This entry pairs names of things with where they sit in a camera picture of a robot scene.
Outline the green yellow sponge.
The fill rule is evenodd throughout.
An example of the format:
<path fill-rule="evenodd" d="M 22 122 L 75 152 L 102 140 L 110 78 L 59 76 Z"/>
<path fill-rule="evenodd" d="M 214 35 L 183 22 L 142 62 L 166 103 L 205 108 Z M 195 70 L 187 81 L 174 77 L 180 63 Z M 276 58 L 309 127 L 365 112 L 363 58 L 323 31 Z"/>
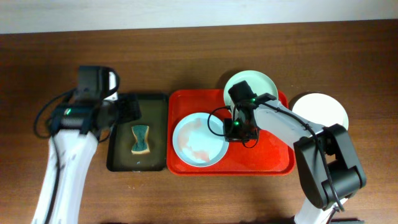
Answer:
<path fill-rule="evenodd" d="M 135 138 L 135 143 L 131 149 L 133 154 L 148 154 L 150 153 L 148 135 L 149 126 L 135 125 L 132 128 L 132 133 Z"/>

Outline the pale green plate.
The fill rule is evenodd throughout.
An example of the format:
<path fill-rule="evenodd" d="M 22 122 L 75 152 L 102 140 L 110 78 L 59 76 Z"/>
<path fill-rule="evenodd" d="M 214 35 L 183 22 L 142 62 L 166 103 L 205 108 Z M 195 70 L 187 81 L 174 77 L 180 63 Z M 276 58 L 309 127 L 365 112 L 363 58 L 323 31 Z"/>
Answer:
<path fill-rule="evenodd" d="M 245 70 L 233 75 L 227 81 L 223 92 L 224 104 L 226 106 L 232 105 L 231 97 L 228 93 L 228 90 L 233 85 L 242 81 L 246 81 L 248 85 L 251 87 L 253 93 L 257 95 L 270 93 L 273 96 L 275 96 L 277 99 L 279 98 L 279 92 L 277 90 L 275 83 L 267 75 L 255 70 Z"/>

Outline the light blue plate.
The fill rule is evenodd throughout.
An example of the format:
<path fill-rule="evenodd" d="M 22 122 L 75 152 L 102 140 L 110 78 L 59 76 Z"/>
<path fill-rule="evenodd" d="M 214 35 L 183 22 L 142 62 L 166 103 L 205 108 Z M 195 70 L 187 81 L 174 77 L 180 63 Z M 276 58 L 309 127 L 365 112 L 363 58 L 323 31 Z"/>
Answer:
<path fill-rule="evenodd" d="M 178 158 L 193 167 L 218 163 L 229 147 L 222 132 L 223 122 L 208 113 L 193 113 L 181 119 L 172 132 L 172 146 Z"/>

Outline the white plate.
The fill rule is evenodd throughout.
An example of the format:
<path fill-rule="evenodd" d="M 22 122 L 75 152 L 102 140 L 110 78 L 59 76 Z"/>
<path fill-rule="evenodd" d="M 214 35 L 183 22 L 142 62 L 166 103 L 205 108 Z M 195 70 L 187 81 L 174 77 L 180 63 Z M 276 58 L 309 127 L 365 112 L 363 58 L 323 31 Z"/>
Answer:
<path fill-rule="evenodd" d="M 333 97 L 323 93 L 305 93 L 290 102 L 290 110 L 313 123 L 324 126 L 334 124 L 349 128 L 348 114 L 343 105 Z"/>

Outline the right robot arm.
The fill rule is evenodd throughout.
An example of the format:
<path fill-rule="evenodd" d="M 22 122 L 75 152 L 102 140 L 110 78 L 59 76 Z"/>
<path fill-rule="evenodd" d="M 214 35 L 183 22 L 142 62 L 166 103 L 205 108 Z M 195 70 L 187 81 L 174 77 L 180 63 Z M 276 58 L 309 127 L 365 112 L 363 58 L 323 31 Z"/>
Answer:
<path fill-rule="evenodd" d="M 330 223 L 343 204 L 365 187 L 367 177 L 346 128 L 313 123 L 286 108 L 274 95 L 254 93 L 245 81 L 225 91 L 231 117 L 224 120 L 228 142 L 258 142 L 262 130 L 293 149 L 305 194 L 294 223 Z"/>

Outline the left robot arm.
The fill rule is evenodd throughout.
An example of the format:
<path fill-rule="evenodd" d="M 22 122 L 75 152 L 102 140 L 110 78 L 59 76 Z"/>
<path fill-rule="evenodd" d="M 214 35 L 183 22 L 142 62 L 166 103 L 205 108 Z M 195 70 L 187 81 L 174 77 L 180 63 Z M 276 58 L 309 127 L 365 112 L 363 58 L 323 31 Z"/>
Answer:
<path fill-rule="evenodd" d="M 78 85 L 46 105 L 59 101 L 45 121 L 49 142 L 45 177 L 32 223 L 77 223 L 90 162 L 103 142 L 101 133 L 141 118 L 133 94 L 118 94 L 120 77 L 115 69 L 98 65 L 78 68 Z"/>

